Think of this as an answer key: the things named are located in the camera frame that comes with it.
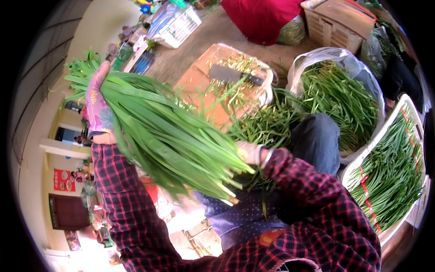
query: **sleeve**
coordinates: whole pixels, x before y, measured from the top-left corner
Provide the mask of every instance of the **sleeve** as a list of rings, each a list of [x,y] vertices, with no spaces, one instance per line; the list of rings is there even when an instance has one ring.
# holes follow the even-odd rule
[[[334,176],[317,173],[312,165],[294,158],[285,148],[275,150],[264,169],[267,178],[294,199],[311,224],[333,241],[351,247],[359,256],[381,269],[381,244],[361,208]]]
[[[101,193],[110,236],[127,271],[160,271],[181,263],[166,224],[116,145],[92,144],[95,188]]]

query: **pink floral glove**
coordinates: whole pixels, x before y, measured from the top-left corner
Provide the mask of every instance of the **pink floral glove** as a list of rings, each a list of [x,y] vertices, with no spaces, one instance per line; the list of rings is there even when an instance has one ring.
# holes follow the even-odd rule
[[[100,92],[100,87],[110,69],[110,62],[103,62],[91,78],[86,93],[89,118],[89,137],[104,132],[113,133],[113,112]]]

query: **knife blade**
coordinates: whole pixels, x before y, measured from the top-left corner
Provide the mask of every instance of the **knife blade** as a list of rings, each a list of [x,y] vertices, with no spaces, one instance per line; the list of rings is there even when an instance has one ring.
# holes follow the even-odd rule
[[[239,72],[237,70],[228,68],[228,67],[224,67],[221,65],[213,65],[211,67],[210,73],[208,74],[209,78],[215,78],[219,81],[224,81],[225,83],[227,82],[237,82],[239,81],[244,75],[246,75],[245,73]],[[247,74],[247,80],[249,80],[252,83],[255,83],[257,85],[262,85],[264,80],[259,78],[259,77],[255,77],[251,74]]]

